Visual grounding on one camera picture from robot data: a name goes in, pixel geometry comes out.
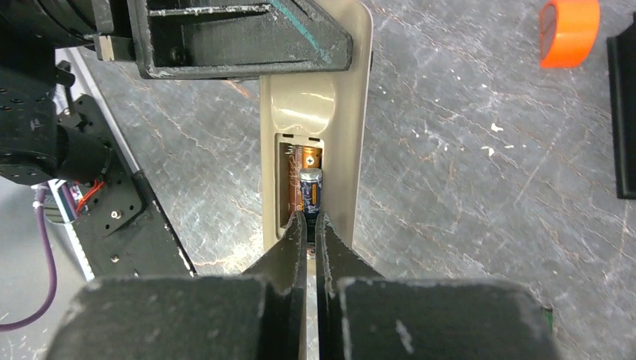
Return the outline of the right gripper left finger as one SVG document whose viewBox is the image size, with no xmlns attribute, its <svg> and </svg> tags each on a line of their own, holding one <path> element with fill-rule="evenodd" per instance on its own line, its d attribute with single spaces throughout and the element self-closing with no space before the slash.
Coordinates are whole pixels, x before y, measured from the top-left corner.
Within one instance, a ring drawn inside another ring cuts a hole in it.
<svg viewBox="0 0 636 360">
<path fill-rule="evenodd" d="M 234 276 L 111 277 L 72 299 L 48 359 L 304 359 L 308 228 Z"/>
</svg>

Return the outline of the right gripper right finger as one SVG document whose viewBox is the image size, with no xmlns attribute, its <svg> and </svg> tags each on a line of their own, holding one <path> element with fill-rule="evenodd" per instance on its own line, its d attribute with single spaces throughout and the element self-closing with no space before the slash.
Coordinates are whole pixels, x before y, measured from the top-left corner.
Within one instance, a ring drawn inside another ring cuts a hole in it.
<svg viewBox="0 0 636 360">
<path fill-rule="evenodd" d="M 321 359 L 559 359 L 533 294 L 507 280 L 383 277 L 316 220 Z"/>
</svg>

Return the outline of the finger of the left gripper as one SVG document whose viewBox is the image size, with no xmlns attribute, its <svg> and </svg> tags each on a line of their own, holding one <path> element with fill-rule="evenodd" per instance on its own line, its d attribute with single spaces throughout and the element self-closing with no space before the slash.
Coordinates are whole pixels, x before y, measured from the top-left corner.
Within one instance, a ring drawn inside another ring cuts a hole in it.
<svg viewBox="0 0 636 360">
<path fill-rule="evenodd" d="M 316 1 L 129 1 L 140 75 L 228 80 L 347 70 L 349 32 Z"/>
</svg>

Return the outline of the single AA battery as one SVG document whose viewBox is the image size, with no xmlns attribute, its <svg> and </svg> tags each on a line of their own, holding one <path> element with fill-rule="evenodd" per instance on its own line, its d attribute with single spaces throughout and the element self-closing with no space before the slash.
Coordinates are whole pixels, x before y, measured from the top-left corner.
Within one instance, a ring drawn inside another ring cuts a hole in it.
<svg viewBox="0 0 636 360">
<path fill-rule="evenodd" d="M 301 169 L 299 181 L 304 216 L 315 221 L 322 205 L 323 172 L 319 168 Z"/>
</svg>

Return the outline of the white beige remote control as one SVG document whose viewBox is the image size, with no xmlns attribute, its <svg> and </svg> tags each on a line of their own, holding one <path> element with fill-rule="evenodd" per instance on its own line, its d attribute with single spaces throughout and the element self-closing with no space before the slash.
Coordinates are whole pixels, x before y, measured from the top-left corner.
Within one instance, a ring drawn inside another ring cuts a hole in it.
<svg viewBox="0 0 636 360">
<path fill-rule="evenodd" d="M 265 254 L 250 271 L 289 282 L 307 261 L 305 226 L 287 206 L 285 144 L 322 149 L 325 176 L 322 209 L 333 232 L 353 242 L 361 170 L 373 20 L 360 1 L 275 1 L 279 20 L 287 21 L 321 59 L 339 49 L 318 41 L 320 26 L 343 31 L 340 50 L 349 60 L 341 72 L 266 75 L 259 80 L 262 155 L 262 221 Z"/>
</svg>

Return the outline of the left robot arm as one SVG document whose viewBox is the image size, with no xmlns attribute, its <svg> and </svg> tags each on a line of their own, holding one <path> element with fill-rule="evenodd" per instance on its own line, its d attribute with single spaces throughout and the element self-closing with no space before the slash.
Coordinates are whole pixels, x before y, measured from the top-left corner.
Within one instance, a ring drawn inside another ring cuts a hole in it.
<svg viewBox="0 0 636 360">
<path fill-rule="evenodd" d="M 56 50 L 88 47 L 150 80 L 233 80 L 345 71 L 348 31 L 315 1 L 3 1 L 1 175 L 91 182 L 112 149 L 56 120 L 75 81 Z"/>
</svg>

